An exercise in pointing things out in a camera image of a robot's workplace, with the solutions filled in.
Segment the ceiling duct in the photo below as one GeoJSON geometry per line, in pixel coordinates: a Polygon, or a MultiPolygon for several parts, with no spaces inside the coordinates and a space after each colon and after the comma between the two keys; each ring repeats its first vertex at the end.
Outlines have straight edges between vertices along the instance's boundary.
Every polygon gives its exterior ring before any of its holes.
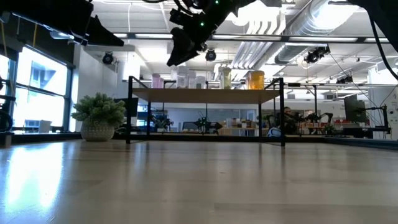
{"type": "MultiPolygon", "coordinates": [[[[358,6],[329,4],[329,0],[313,0],[284,34],[328,35],[346,22],[357,9],[358,6]]],[[[256,68],[262,67],[264,63],[288,64],[307,48],[307,46],[273,43],[266,56],[256,64],[256,68]]]]}

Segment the monitor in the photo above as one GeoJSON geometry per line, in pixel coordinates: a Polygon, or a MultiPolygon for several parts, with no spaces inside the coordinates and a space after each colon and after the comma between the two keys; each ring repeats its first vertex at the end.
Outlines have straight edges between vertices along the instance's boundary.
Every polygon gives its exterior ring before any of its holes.
{"type": "MultiPolygon", "coordinates": [[[[123,100],[124,101],[124,107],[126,108],[126,111],[124,112],[124,116],[127,117],[127,98],[123,98],[123,99],[114,99],[114,101],[117,103],[119,101],[123,100]]],[[[137,107],[138,107],[138,98],[132,98],[131,99],[131,116],[132,117],[136,117],[137,116],[137,107]]]]}
{"type": "Polygon", "coordinates": [[[365,110],[361,110],[365,109],[365,102],[352,98],[345,98],[344,107],[346,110],[346,119],[348,121],[366,123],[366,112],[365,110]]]}

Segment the security camera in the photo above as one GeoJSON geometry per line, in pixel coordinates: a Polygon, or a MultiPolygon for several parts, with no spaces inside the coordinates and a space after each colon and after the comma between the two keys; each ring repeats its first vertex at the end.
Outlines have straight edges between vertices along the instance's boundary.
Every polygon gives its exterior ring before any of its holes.
{"type": "Polygon", "coordinates": [[[112,54],[113,54],[112,52],[106,52],[105,53],[105,56],[102,58],[102,62],[105,65],[111,65],[112,64],[112,62],[114,60],[112,54]]]}
{"type": "Polygon", "coordinates": [[[208,62],[212,62],[214,60],[216,60],[216,52],[214,51],[214,49],[208,49],[207,53],[206,53],[206,61],[208,62]]]}

